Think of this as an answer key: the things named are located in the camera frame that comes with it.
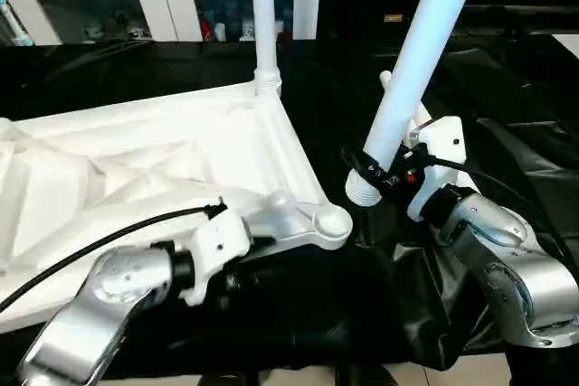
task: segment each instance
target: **black table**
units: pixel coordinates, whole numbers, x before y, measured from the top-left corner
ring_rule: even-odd
[[[109,378],[247,372],[275,366],[413,361],[434,369],[502,347],[477,284],[387,200],[357,209],[344,194],[342,146],[361,146],[397,43],[288,42],[281,100],[322,187],[355,230],[339,251],[295,249],[244,270],[261,285],[223,309],[161,306],[131,322]],[[0,51],[2,116],[80,108],[252,79],[252,45],[147,43]],[[454,39],[427,89],[435,116],[462,118],[468,164],[541,207],[579,251],[579,61],[548,36]],[[525,215],[491,185],[488,197]],[[544,237],[536,226],[539,237]],[[0,338],[10,374],[40,326]]]

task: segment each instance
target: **white pole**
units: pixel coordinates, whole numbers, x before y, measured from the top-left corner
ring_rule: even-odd
[[[275,13],[273,0],[253,0],[255,20],[255,49],[257,68],[255,69],[256,93],[278,89],[280,70],[276,58]]]
[[[10,8],[10,5],[8,4],[7,0],[0,0],[0,14],[2,14],[4,19],[10,26],[10,29],[12,29],[12,32],[14,33],[14,38],[12,39],[14,45],[33,44],[32,39],[30,38],[28,33],[26,33],[26,31],[18,23],[18,20],[16,20],[16,17],[14,17],[12,9]]]
[[[388,84],[387,98],[384,94],[364,146],[385,170],[392,164],[465,1],[420,0],[418,4]],[[381,199],[355,171],[347,178],[346,194],[361,206],[376,205]]]

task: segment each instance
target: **floor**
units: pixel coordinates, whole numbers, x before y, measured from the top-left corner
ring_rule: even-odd
[[[577,34],[561,34],[553,35],[561,44],[563,44],[569,52],[579,58],[579,35]]]
[[[413,363],[390,367],[400,386],[508,386],[510,379],[503,354],[462,357],[446,372],[437,372]],[[195,386],[199,377],[156,380],[104,381],[101,386]],[[264,386],[333,386],[331,370],[311,366],[301,371],[276,370]]]

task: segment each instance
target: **black cable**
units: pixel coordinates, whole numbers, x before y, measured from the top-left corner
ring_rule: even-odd
[[[137,223],[133,223],[126,228],[121,230],[115,231],[112,234],[103,237],[100,240],[91,243],[90,245],[77,250],[76,252],[72,253],[66,258],[61,259],[56,264],[48,267],[46,270],[43,270],[40,274],[35,276],[34,278],[30,279],[28,282],[23,284],[21,287],[15,290],[10,296],[5,298],[2,302],[0,302],[0,313],[4,312],[10,305],[12,305],[16,300],[26,294],[28,291],[36,287],[38,284],[52,276],[54,273],[62,270],[63,268],[69,266],[71,263],[80,259],[92,251],[101,248],[114,240],[120,239],[125,235],[130,234],[131,232],[135,232],[141,230],[147,226],[154,225],[155,223],[159,223],[161,221],[168,221],[169,219],[174,219],[176,217],[186,216],[188,214],[196,214],[198,212],[211,212],[214,207],[220,207],[220,205],[212,206],[207,205],[205,207],[194,207],[194,208],[186,208],[184,210],[177,210],[176,212],[166,212],[163,214],[159,214],[158,216],[151,217],[149,219],[145,219],[143,221],[138,221]]]
[[[533,213],[533,218],[535,220],[540,221],[541,223],[543,223],[545,225],[546,230],[549,232],[549,234],[553,238],[553,240],[555,242],[555,246],[557,247],[557,250],[559,253],[558,259],[561,262],[563,262],[564,264],[566,264],[566,266],[571,269],[572,274],[574,275],[575,279],[579,279],[579,268],[576,266],[576,264],[574,262],[573,254],[571,253],[571,250],[569,249],[569,247],[565,243],[565,239],[559,233],[559,231],[557,230],[555,225],[541,211],[539,211],[531,202],[529,202],[529,200],[527,198],[525,198],[525,196],[523,196],[522,194],[517,192],[515,189],[513,189],[508,184],[495,178],[494,176],[491,176],[489,174],[485,174],[481,171],[477,171],[476,169],[471,169],[471,168],[467,167],[466,165],[463,165],[460,163],[456,163],[456,162],[452,162],[450,160],[444,160],[441,158],[437,158],[433,155],[420,155],[419,156],[419,162],[421,162],[422,164],[428,165],[428,166],[431,166],[431,165],[446,166],[446,167],[449,167],[451,169],[456,169],[457,171],[465,172],[467,174],[474,176],[475,178],[487,180],[487,181],[499,186],[505,192],[512,195],[515,199],[517,199],[519,202],[524,204],[530,212]]]

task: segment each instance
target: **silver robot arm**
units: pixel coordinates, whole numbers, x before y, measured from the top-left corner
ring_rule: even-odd
[[[409,139],[388,172],[364,151],[347,149],[344,159],[412,220],[431,224],[437,241],[477,278],[502,339],[534,348],[578,343],[574,276],[539,246],[521,216],[476,192],[458,177],[457,165],[449,167],[466,160],[460,119],[433,120]]]
[[[480,283],[502,339],[536,348],[579,342],[579,288],[569,270],[540,248],[523,218],[478,193],[462,197],[445,186],[425,208],[440,212],[451,190],[458,201],[440,227],[439,243]]]
[[[44,327],[21,362],[23,384],[97,384],[132,316],[163,303],[169,292],[189,306],[201,304],[210,278],[246,255],[251,237],[242,218],[226,210],[199,228],[185,249],[162,244],[112,249],[97,259],[77,296]]]

